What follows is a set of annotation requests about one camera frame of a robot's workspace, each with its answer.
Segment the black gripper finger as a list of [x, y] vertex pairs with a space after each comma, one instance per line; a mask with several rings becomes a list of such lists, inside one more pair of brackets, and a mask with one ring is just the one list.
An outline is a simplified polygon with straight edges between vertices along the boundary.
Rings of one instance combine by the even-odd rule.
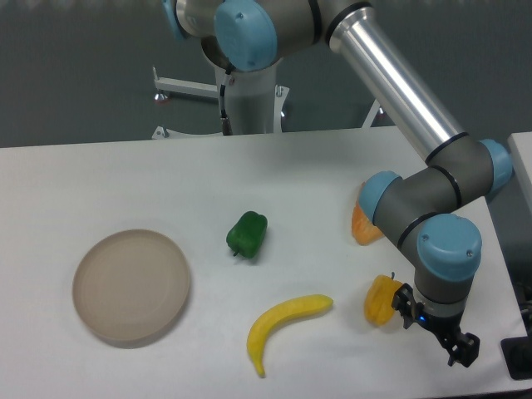
[[455, 363], [469, 367], [479, 356], [480, 339], [473, 333], [462, 332], [460, 328], [434, 332], [440, 345], [447, 351], [447, 364]]
[[417, 302], [413, 295], [413, 288], [404, 283], [393, 295], [392, 308], [400, 313], [403, 327], [408, 329], [417, 320]]

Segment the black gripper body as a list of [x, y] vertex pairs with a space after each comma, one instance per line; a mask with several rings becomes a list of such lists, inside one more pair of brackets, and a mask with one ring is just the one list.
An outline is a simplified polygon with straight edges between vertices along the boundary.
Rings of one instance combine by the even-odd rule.
[[454, 337], [461, 333], [464, 301], [436, 303], [427, 298], [411, 302], [415, 323], [437, 337]]

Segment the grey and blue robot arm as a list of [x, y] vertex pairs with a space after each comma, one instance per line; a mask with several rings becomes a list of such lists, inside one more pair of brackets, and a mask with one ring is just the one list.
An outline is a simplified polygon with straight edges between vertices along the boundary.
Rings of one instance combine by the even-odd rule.
[[479, 338], [461, 331], [466, 299], [480, 265], [481, 237], [456, 211], [498, 190], [512, 160], [493, 140], [473, 140], [441, 105], [378, 26], [366, 1], [165, 1], [178, 39], [197, 37], [223, 72], [217, 100], [225, 135], [270, 133], [272, 86], [261, 72], [324, 42], [343, 56], [425, 161], [409, 178], [371, 177], [358, 202], [369, 221], [414, 266], [389, 302], [406, 326], [433, 333], [450, 364], [469, 366]]

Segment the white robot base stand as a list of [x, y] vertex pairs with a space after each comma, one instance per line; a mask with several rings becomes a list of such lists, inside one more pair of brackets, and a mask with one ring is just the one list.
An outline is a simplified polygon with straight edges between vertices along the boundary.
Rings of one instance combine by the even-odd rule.
[[214, 69], [215, 84], [162, 77], [152, 68], [154, 100], [162, 104], [172, 95], [216, 102], [219, 129], [213, 133], [187, 133], [157, 126], [154, 140], [184, 138], [280, 134], [286, 126], [290, 88], [276, 82], [277, 67], [244, 73]]

